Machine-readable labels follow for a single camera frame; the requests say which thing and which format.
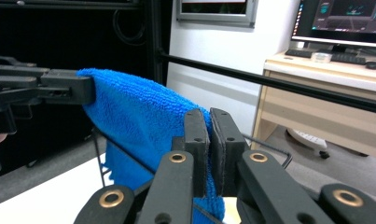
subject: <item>floor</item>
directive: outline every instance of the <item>floor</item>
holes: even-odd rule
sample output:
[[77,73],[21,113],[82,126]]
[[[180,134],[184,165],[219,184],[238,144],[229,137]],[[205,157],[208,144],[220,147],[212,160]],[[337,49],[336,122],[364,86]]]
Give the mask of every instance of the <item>floor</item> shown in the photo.
[[[376,201],[376,158],[362,157],[347,148],[327,143],[330,158],[323,160],[288,135],[284,127],[278,127],[267,142],[290,151],[293,161],[286,170],[306,188],[319,192],[325,184],[341,182],[366,192]],[[104,152],[103,138],[99,139],[99,146]],[[282,154],[269,152],[280,163],[285,159]],[[21,167],[3,175],[0,177],[0,203],[94,157],[94,144],[88,140],[38,162],[32,168]]]

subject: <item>white table surface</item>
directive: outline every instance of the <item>white table surface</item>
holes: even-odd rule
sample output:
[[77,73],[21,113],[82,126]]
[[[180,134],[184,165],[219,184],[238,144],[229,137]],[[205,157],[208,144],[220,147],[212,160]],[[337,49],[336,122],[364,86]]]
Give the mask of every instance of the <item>white table surface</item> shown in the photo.
[[[112,181],[105,177],[106,185]],[[77,214],[102,187],[96,158],[58,175],[51,180],[0,203],[0,224],[67,224],[74,223]],[[225,199],[225,223],[239,223],[235,199]]]

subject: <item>blue towel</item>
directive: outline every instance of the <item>blue towel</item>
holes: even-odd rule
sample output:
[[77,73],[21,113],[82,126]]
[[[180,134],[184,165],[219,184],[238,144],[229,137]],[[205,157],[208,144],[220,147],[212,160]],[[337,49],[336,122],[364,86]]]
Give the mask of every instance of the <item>blue towel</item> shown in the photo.
[[[172,138],[184,135],[187,111],[199,108],[211,130],[207,110],[154,81],[94,68],[80,70],[77,75],[94,78],[96,101],[84,109],[96,127],[123,149],[107,142],[104,166],[111,169],[115,184],[137,189],[153,178],[162,155],[171,150]],[[210,175],[207,196],[195,198],[194,203],[223,219],[223,199],[216,197]],[[193,209],[194,223],[212,223],[199,210]]]

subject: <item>white wall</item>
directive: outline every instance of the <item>white wall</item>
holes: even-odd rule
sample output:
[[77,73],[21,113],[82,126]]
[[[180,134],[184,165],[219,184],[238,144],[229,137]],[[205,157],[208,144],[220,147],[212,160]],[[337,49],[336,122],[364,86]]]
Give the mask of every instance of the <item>white wall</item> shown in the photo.
[[[260,0],[255,29],[179,22],[175,1],[170,54],[262,74],[267,57],[286,50],[298,0]],[[242,133],[250,134],[260,86],[170,63],[167,87],[209,109],[231,113]]]

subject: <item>monitor screen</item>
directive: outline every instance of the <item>monitor screen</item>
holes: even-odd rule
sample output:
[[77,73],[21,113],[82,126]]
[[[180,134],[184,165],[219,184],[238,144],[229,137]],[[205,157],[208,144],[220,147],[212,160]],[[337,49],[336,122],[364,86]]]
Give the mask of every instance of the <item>monitor screen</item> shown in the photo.
[[376,0],[300,0],[292,40],[376,48]]

